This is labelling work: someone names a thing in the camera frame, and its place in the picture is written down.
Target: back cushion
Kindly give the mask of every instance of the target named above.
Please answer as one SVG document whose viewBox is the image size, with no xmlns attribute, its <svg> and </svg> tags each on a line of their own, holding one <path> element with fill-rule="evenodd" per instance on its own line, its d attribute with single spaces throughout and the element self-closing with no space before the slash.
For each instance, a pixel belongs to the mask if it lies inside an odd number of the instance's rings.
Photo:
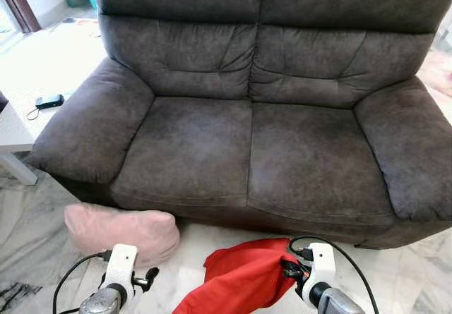
<svg viewBox="0 0 452 314">
<path fill-rule="evenodd" d="M 250 95 L 350 108 L 413 76 L 450 0 L 262 0 Z"/>
<path fill-rule="evenodd" d="M 156 95 L 243 99 L 260 0 L 98 0 L 109 55 Z"/>
</svg>

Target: table leg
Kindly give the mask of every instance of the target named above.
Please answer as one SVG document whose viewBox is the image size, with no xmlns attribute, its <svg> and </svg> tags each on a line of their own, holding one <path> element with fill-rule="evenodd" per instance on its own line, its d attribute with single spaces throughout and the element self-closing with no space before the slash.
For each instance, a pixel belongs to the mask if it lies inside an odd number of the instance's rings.
<svg viewBox="0 0 452 314">
<path fill-rule="evenodd" d="M 0 165 L 4 166 L 24 185 L 36 184 L 37 176 L 12 153 L 0 153 Z"/>
</svg>

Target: red cloth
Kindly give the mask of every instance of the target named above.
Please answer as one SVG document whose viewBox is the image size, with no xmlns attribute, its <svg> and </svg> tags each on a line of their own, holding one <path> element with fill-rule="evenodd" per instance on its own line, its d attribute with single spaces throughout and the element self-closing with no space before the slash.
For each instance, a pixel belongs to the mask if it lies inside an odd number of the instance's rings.
<svg viewBox="0 0 452 314">
<path fill-rule="evenodd" d="M 270 307 L 294 284 L 284 277 L 281 260 L 296 262 L 286 253 L 288 238 L 257 240 L 220 249 L 204 263 L 204 284 L 177 306 L 173 314 L 248 314 Z"/>
</svg>

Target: black phone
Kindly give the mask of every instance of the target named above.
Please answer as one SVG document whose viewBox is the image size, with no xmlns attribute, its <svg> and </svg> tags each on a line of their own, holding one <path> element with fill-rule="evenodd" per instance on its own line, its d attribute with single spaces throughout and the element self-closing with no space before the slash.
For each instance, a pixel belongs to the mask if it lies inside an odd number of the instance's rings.
<svg viewBox="0 0 452 314">
<path fill-rule="evenodd" d="M 36 108 L 45 109 L 50 107 L 61 106 L 64 102 L 63 95 L 52 95 L 51 97 L 38 97 L 36 99 Z"/>
</svg>

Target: gray loveseat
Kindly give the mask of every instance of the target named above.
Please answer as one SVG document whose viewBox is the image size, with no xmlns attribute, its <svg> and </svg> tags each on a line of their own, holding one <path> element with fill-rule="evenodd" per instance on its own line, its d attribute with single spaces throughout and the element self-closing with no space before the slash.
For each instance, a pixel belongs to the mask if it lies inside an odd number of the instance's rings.
<svg viewBox="0 0 452 314">
<path fill-rule="evenodd" d="M 109 58 L 29 162 L 76 197 L 361 247 L 451 226 L 415 77 L 451 0 L 98 0 Z"/>
</svg>

